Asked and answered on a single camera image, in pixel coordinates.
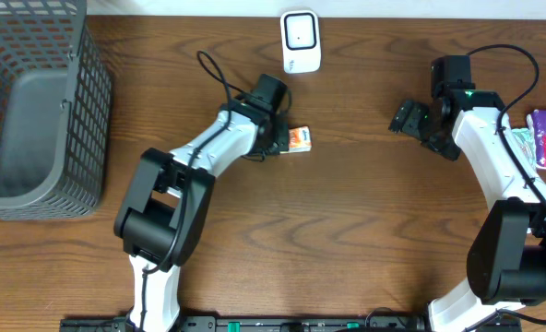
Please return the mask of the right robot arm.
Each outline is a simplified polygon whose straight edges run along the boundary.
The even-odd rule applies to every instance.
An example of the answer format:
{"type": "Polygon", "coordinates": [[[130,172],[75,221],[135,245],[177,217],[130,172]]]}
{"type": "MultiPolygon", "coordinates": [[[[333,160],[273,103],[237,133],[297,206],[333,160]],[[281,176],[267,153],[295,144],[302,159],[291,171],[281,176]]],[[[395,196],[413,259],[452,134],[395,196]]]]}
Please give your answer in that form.
{"type": "Polygon", "coordinates": [[[466,277],[431,301],[432,331],[477,331],[546,302],[546,183],[530,167],[494,91],[477,89],[467,55],[431,63],[430,105],[404,101],[389,126],[432,152],[466,156],[485,196],[488,216],[469,249],[466,277]]]}

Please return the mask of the orange white snack packet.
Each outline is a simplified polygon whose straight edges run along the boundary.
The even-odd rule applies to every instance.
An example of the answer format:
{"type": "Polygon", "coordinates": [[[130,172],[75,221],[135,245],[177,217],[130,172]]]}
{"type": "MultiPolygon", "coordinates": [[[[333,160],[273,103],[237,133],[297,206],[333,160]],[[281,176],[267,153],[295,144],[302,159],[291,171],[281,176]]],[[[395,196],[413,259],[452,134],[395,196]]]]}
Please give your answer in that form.
{"type": "Polygon", "coordinates": [[[312,148],[310,128],[301,126],[289,130],[289,153],[308,152],[312,148]]]}

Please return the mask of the grey plastic mesh basket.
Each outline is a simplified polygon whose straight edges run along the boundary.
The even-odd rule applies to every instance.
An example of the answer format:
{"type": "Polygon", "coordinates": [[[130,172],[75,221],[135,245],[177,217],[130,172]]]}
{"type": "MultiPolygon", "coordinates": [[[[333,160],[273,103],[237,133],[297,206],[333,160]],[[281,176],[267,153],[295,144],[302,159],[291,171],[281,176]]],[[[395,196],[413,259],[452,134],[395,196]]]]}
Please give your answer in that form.
{"type": "Polygon", "coordinates": [[[68,219],[101,200],[113,83],[87,5],[0,0],[0,219],[68,219]]]}

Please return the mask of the white barcode scanner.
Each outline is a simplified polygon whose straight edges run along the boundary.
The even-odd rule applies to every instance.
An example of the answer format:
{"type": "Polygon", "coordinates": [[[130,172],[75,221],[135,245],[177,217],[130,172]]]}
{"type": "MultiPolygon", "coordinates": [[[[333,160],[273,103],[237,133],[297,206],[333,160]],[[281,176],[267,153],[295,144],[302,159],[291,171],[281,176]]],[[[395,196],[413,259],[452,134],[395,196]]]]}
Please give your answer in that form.
{"type": "Polygon", "coordinates": [[[317,71],[322,63],[318,15],[312,10],[293,10],[283,13],[279,22],[284,71],[317,71]]]}

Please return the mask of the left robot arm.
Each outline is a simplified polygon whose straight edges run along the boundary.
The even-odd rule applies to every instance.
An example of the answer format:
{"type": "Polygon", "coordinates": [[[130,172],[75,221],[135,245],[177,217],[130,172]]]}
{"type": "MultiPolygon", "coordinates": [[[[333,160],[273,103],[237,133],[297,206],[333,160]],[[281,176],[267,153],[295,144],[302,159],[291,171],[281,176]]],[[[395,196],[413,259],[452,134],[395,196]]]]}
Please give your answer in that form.
{"type": "Polygon", "coordinates": [[[281,80],[261,75],[253,90],[222,104],[214,123],[186,145],[141,155],[113,226],[135,277],[127,330],[174,327],[180,270],[200,240],[215,182],[238,159],[287,148],[279,107],[289,95],[281,80]]]}

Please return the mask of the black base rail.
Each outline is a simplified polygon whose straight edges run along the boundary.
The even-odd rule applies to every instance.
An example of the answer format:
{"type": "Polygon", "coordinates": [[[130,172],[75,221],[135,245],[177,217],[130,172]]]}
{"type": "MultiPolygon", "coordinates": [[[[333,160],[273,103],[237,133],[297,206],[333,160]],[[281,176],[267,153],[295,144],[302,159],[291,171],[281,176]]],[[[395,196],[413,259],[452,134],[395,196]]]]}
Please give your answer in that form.
{"type": "MultiPolygon", "coordinates": [[[[124,316],[112,319],[63,319],[60,332],[127,332],[135,328],[124,316]]],[[[370,318],[218,318],[184,316],[172,328],[175,332],[333,332],[333,331],[427,331],[419,317],[377,314],[370,318]]]]}

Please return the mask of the teal snack packet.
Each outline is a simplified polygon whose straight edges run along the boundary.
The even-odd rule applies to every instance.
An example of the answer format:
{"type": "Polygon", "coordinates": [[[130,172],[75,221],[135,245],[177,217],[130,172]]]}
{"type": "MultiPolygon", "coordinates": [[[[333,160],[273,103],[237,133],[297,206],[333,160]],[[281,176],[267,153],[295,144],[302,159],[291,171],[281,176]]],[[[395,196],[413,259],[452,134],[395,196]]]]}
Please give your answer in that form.
{"type": "Polygon", "coordinates": [[[531,168],[537,170],[536,146],[532,131],[529,128],[515,128],[512,130],[521,150],[526,156],[531,168]]]}

